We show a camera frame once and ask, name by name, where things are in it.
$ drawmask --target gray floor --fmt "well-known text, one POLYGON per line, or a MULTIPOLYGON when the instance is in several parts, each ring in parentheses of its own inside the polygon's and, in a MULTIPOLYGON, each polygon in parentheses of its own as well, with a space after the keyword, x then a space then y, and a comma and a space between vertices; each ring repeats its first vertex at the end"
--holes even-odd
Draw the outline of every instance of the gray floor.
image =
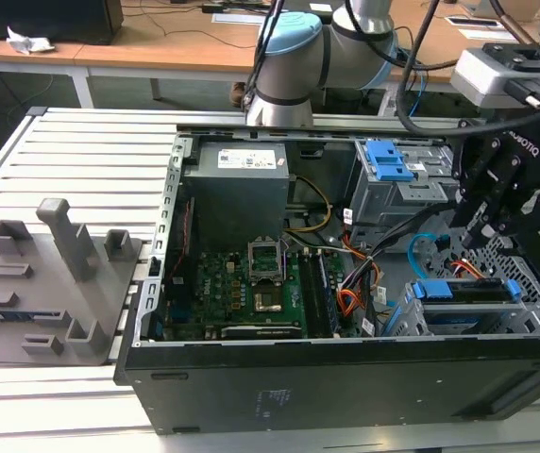
MULTIPOLYGON (((1 75, 16 95, 27 106, 78 108, 73 82, 68 76, 55 75, 49 90, 50 75, 8 74, 1 75)), ((94 77, 93 101, 101 109, 180 109, 180 110, 228 110, 237 111, 228 101, 230 84, 224 82, 201 82, 189 80, 162 80, 163 99, 151 98, 150 84, 143 78, 94 77)), ((322 93, 312 97, 315 112, 340 114, 376 114, 382 92, 371 92, 368 103, 361 105, 361 94, 350 91, 329 91, 326 105, 322 105, 322 93)), ((415 94, 410 95, 411 103, 415 94)), ((475 116, 472 106, 454 95, 425 93, 417 116, 475 116)), ((0 81, 0 148, 18 125, 24 112, 0 81)))

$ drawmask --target metal slotted table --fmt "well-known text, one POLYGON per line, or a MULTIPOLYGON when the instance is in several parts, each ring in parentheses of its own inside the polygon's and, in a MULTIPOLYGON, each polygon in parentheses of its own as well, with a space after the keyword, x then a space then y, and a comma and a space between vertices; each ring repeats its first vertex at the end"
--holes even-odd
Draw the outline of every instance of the metal slotted table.
MULTIPOLYGON (((129 289, 134 294, 150 252, 176 124, 242 123, 240 114, 213 112, 49 109, 26 116, 0 151, 0 219, 23 220, 32 232, 45 231, 35 208, 45 196, 62 196, 72 206, 72 220, 87 223, 93 235, 128 229, 144 241, 129 289)), ((322 115, 315 123, 399 129, 390 118, 322 115)), ((452 120, 429 124, 451 126, 452 120)), ((117 358, 126 313, 110 362, 117 358)), ((0 451, 540 452, 540 400, 503 422, 159 437, 131 389, 114 385, 113 371, 112 364, 0 365, 0 451)))

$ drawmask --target black computer case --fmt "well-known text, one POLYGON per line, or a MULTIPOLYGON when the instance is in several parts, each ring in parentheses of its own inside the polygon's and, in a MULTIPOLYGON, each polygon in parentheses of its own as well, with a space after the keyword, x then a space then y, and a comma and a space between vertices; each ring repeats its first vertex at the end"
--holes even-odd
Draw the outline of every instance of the black computer case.
POLYGON ((110 44, 122 22, 121 0, 0 0, 0 40, 10 27, 52 43, 110 44))

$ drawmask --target desk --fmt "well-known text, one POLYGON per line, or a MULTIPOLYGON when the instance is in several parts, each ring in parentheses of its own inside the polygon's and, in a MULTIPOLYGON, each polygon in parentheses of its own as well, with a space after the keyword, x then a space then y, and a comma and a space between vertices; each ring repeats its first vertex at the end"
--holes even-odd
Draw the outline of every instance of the desk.
MULTIPOLYGON (((316 115, 321 126, 380 125, 403 130, 397 119, 316 115)), ((422 126, 428 121, 417 119, 422 126)), ((455 120, 435 126, 450 127, 455 120)), ((176 124, 244 124, 228 112, 49 109, 27 115, 0 151, 0 219, 23 220, 31 232, 44 196, 65 196, 71 219, 93 235, 126 228, 151 249, 167 160, 176 124)), ((145 264, 133 282, 145 276, 145 264)), ((130 287, 133 294, 135 286, 130 287)), ((131 303, 130 296, 126 306, 131 303)), ((110 352, 116 360, 126 318, 110 352)), ((540 400, 504 422, 310 429, 158 437, 130 387, 112 382, 113 365, 97 367, 0 366, 0 451, 11 453, 340 453, 413 451, 445 453, 540 452, 540 400)))
MULTIPOLYGON (((191 8, 188 6, 196 6, 200 2, 186 4, 186 9, 167 9, 172 11, 171 14, 158 14, 165 9, 146 9, 146 12, 156 13, 150 16, 140 15, 142 11, 136 8, 140 0, 124 0, 123 3, 132 8, 124 8, 124 24, 112 45, 61 43, 57 44, 57 52, 24 56, 14 52, 5 42, 0 42, 0 71, 71 76, 83 108, 93 107, 90 76, 150 78, 155 99, 160 98, 160 78, 246 80, 253 65, 253 47, 258 34, 256 25, 212 23, 210 14, 203 14, 199 9, 189 10, 191 8), (220 40, 245 48, 233 47, 202 33, 185 30, 205 31, 220 40)), ((422 0, 393 0, 390 13, 396 26, 408 26, 416 36, 427 12, 426 3, 422 0)), ((160 5, 154 0, 143 0, 143 4, 154 7, 160 5)), ((456 59, 465 48, 484 44, 483 41, 468 40, 457 27, 442 19, 456 14, 464 14, 463 8, 458 5, 440 5, 419 52, 418 58, 421 61, 431 64, 456 59)), ((538 24, 530 24, 527 29, 538 38, 538 24)), ((398 36, 403 45, 410 46, 404 30, 400 30, 398 36)), ((394 68, 382 88, 393 92, 401 74, 399 68, 394 68)), ((427 90, 452 92, 448 84, 450 74, 450 69, 430 73, 427 90)), ((417 84, 413 88, 418 90, 419 86, 417 84)))

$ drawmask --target motherboard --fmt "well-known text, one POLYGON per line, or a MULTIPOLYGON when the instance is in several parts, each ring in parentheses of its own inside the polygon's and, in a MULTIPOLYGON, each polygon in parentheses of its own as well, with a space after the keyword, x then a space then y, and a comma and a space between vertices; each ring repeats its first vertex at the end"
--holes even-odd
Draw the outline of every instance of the motherboard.
POLYGON ((251 247, 202 253, 192 302, 169 301, 164 338, 322 338, 337 332, 335 289, 344 278, 342 258, 287 250, 268 244, 255 253, 251 247))

